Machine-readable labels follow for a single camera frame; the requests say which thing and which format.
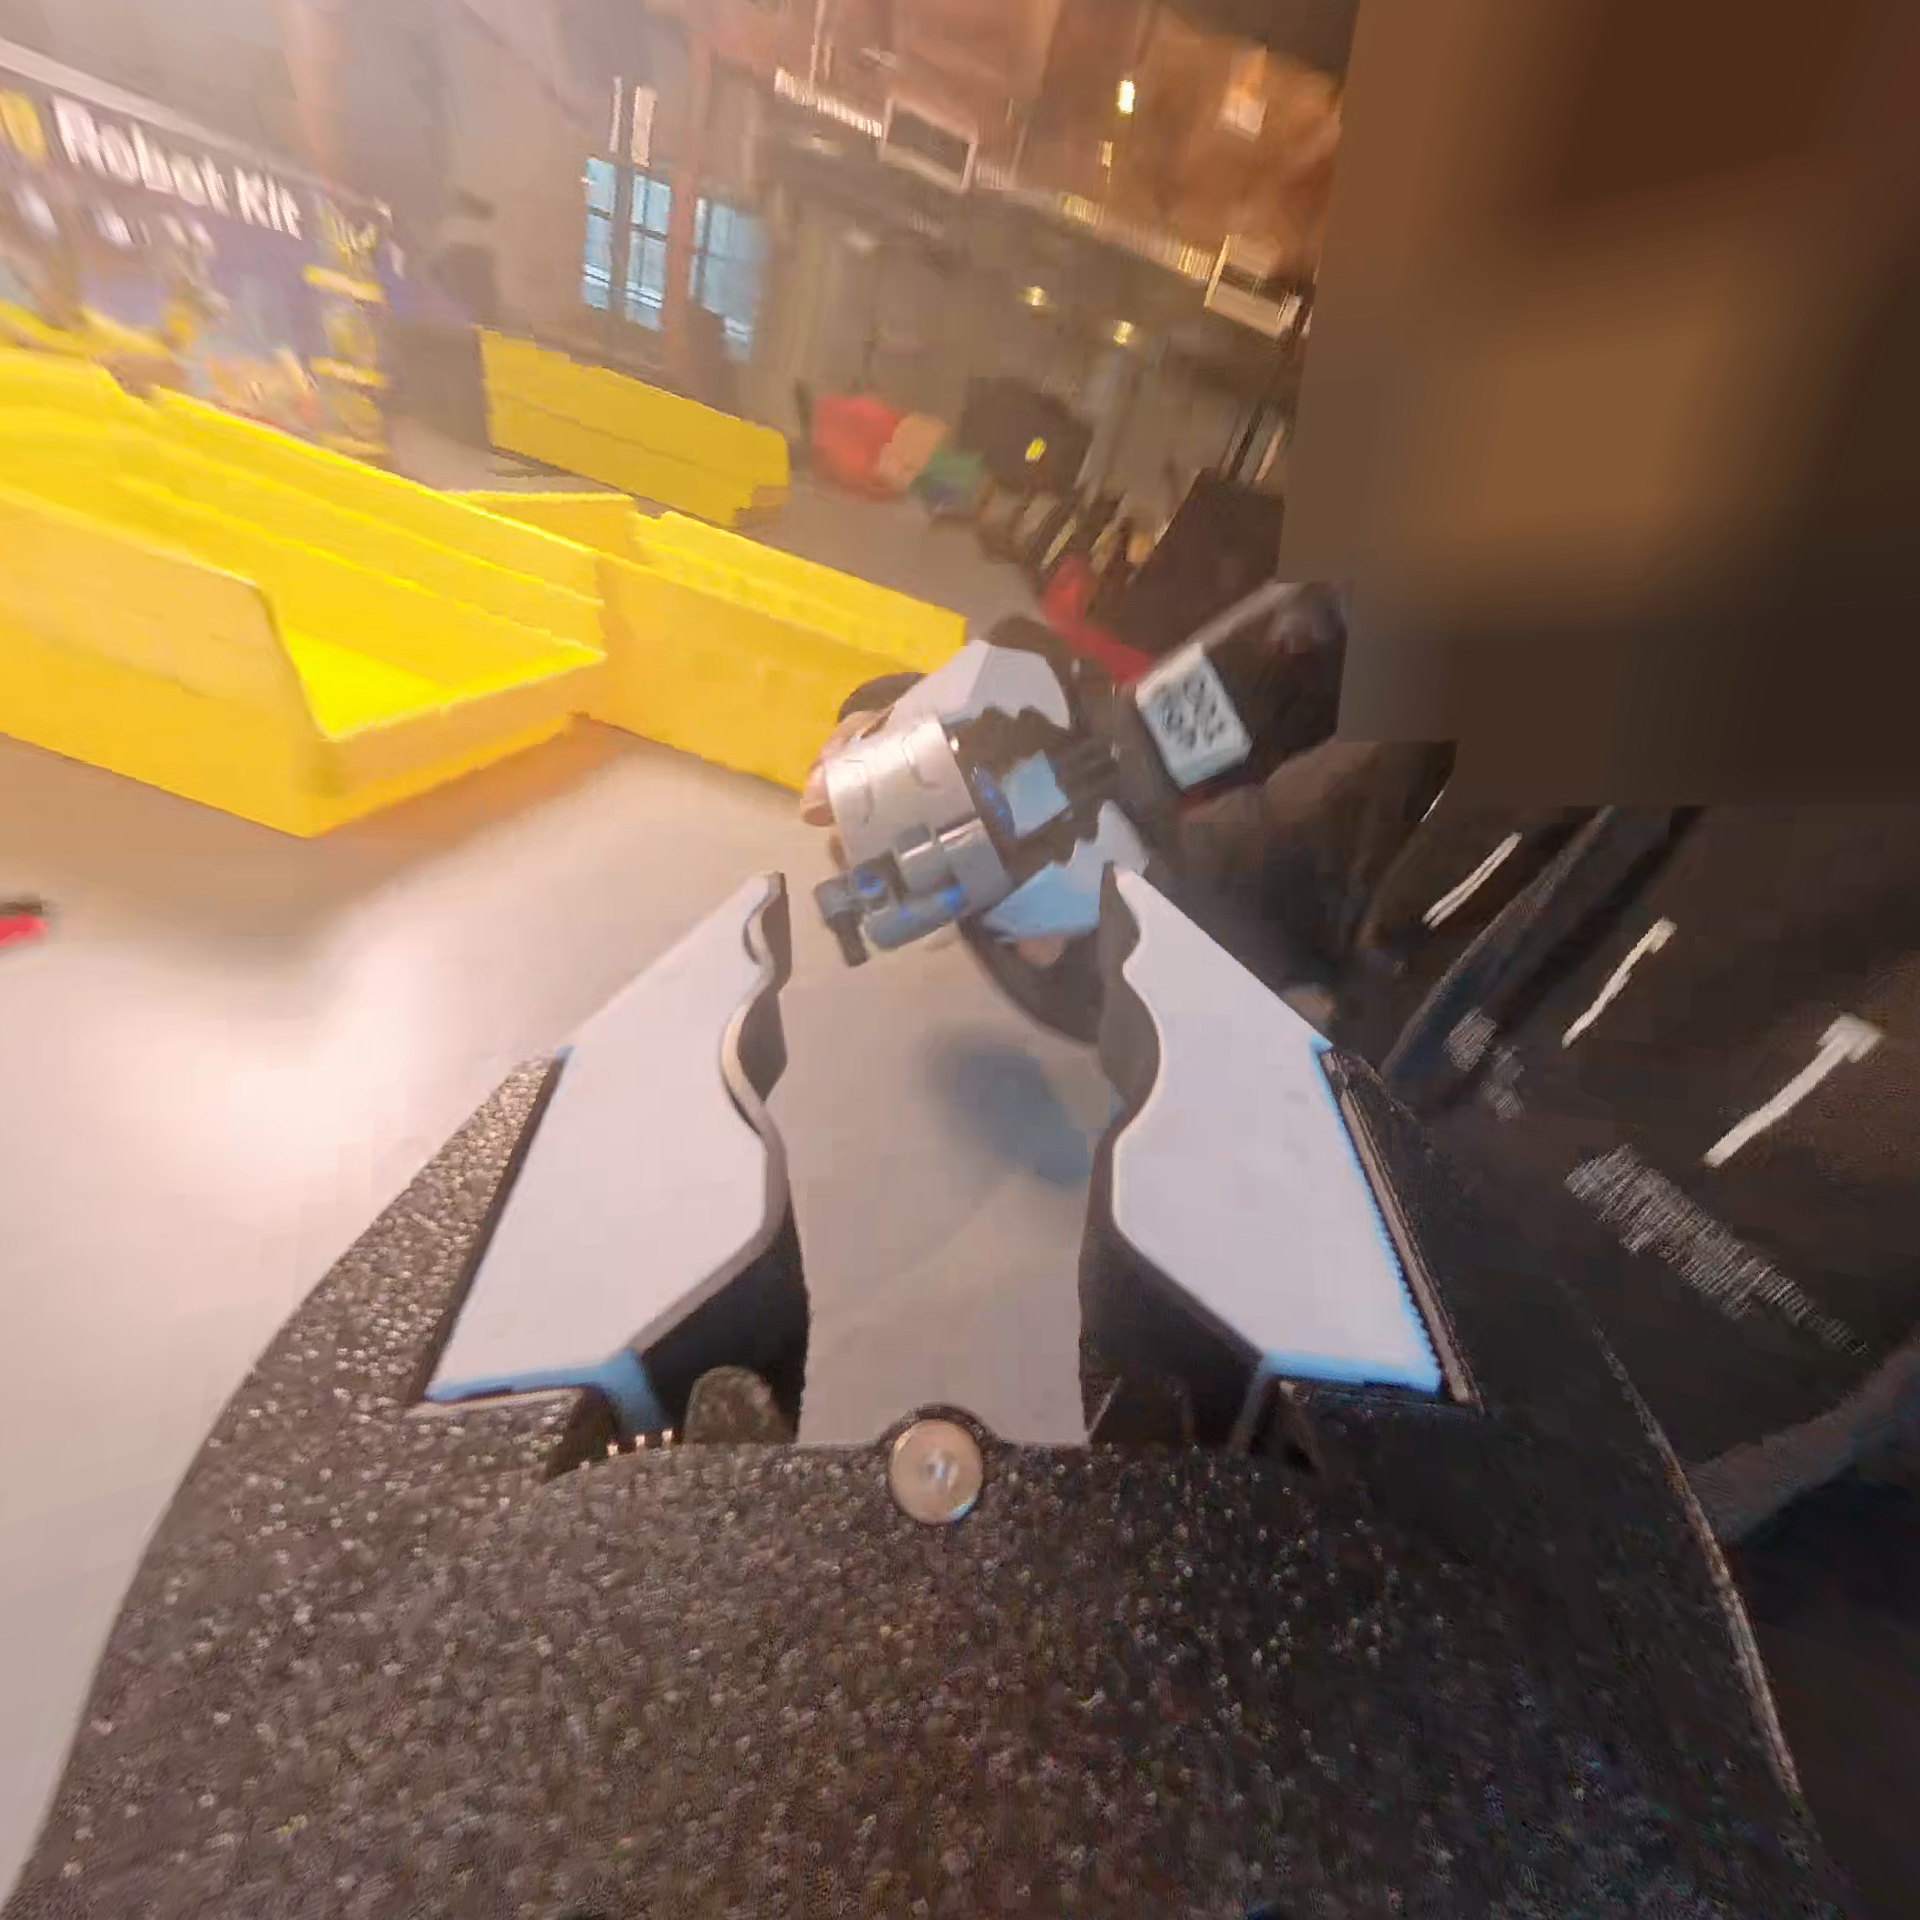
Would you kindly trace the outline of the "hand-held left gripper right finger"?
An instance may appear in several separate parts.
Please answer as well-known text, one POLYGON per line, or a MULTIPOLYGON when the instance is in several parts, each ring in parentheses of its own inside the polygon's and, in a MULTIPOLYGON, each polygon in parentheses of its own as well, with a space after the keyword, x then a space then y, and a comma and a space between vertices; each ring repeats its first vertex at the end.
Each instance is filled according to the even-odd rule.
POLYGON ((1100 903, 1100 1064, 1117 1108, 1078 1279, 1100 1375, 1248 1447, 1282 1385, 1442 1404, 1378 1158, 1331 1044, 1140 874, 1100 903))

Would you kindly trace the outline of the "paned window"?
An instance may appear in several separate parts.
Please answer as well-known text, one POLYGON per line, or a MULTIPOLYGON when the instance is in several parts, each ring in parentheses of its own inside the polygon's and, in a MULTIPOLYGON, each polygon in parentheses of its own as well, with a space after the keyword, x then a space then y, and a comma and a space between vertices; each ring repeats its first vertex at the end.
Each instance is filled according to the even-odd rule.
POLYGON ((692 201, 688 257, 675 262, 675 200, 670 181, 589 156, 582 193, 582 307, 659 332, 670 288, 680 284, 689 304, 718 322, 727 360, 749 364, 768 288, 764 222, 749 209, 700 194, 692 201))

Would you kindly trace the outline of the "grey curved toy panel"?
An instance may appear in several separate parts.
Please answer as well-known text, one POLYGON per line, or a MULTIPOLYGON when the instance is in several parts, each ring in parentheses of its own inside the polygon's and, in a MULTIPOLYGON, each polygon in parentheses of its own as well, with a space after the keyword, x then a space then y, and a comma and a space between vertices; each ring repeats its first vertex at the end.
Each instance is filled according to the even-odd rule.
POLYGON ((831 831, 846 871, 893 861, 907 894, 944 885, 988 898, 1005 880, 974 788, 936 714, 887 723, 823 768, 831 831))

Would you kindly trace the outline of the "black toy lens assembly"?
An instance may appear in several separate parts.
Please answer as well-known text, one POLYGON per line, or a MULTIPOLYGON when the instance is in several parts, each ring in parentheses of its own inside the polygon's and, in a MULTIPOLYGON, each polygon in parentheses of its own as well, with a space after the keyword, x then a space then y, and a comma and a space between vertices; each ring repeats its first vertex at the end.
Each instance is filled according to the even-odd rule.
POLYGON ((1066 863, 1073 848, 1092 841, 1100 831, 1098 824, 1085 837, 1073 826, 1053 826, 1066 804, 1051 771, 1051 748, 1073 743, 1066 729, 1036 714, 998 711, 948 728, 1005 880, 988 898, 965 896, 954 885, 933 894, 907 894, 893 861, 846 871, 840 853, 837 872, 816 887, 815 901, 851 965, 984 915, 1045 866, 1066 863))

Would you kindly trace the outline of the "red plastic tub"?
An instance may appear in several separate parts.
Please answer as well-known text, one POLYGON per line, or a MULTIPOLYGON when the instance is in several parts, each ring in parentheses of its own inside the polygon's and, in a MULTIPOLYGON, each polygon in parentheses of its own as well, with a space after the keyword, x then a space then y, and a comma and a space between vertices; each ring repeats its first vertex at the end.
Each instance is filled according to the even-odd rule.
POLYGON ((867 394, 818 394, 809 405, 809 472, 831 486, 887 498, 888 446, 903 417, 867 394))

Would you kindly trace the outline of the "person's black hoodie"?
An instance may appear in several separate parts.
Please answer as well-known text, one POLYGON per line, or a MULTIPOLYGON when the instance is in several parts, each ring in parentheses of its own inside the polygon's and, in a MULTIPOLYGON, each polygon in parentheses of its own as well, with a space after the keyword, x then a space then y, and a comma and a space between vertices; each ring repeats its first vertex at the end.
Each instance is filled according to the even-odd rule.
POLYGON ((1723 1540, 1915 1496, 1915 799, 1548 808, 1331 741, 1177 851, 1540 1236, 1723 1540))

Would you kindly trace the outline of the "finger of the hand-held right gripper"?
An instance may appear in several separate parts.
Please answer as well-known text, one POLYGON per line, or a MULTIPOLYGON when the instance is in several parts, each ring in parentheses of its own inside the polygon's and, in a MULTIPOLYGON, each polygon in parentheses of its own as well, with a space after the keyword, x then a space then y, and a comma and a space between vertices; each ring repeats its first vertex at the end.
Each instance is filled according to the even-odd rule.
POLYGON ((846 698, 846 743, 901 732, 928 716, 960 726, 990 711, 1036 714, 1068 729, 1073 702, 1065 657, 975 637, 928 674, 901 671, 855 687, 846 698))
POLYGON ((1105 1012, 1100 905, 1110 868, 1143 874, 1142 840, 1092 840, 1066 863, 1045 866, 1012 896, 960 923, 960 937, 992 988, 1022 1018, 1059 1038, 1098 1038, 1105 1012))

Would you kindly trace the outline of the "yellow storage bin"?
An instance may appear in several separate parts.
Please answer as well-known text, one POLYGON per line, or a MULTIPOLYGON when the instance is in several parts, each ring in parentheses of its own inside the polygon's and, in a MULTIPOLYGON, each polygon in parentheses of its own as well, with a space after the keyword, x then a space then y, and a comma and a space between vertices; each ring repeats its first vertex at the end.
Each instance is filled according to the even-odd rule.
POLYGON ((954 611, 611 491, 459 498, 594 555, 608 666, 584 719, 778 788, 802 788, 850 692, 968 637, 954 611))
POLYGON ((594 555, 180 394, 5 350, 5 737, 292 837, 541 747, 594 555))
POLYGON ((663 511, 736 529, 789 502, 789 442, 564 350, 475 332, 492 445, 663 511))

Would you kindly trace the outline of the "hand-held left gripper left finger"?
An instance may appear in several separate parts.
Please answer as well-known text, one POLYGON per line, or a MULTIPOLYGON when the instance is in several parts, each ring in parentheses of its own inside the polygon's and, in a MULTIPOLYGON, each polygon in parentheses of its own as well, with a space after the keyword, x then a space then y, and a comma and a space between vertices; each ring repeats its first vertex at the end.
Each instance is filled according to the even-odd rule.
POLYGON ((749 877, 551 1058, 422 1379, 433 1407, 587 1391, 625 1440, 700 1382, 764 1382, 796 1433, 809 1295, 768 1099, 789 888, 749 877))

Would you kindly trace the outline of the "colourful toy kit box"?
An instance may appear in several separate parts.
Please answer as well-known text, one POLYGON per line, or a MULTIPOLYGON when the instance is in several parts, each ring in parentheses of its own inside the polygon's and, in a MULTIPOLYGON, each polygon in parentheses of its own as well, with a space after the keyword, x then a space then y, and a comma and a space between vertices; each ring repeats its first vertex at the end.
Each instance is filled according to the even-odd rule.
POLYGON ((5 48, 3 334, 391 461, 391 211, 5 48))

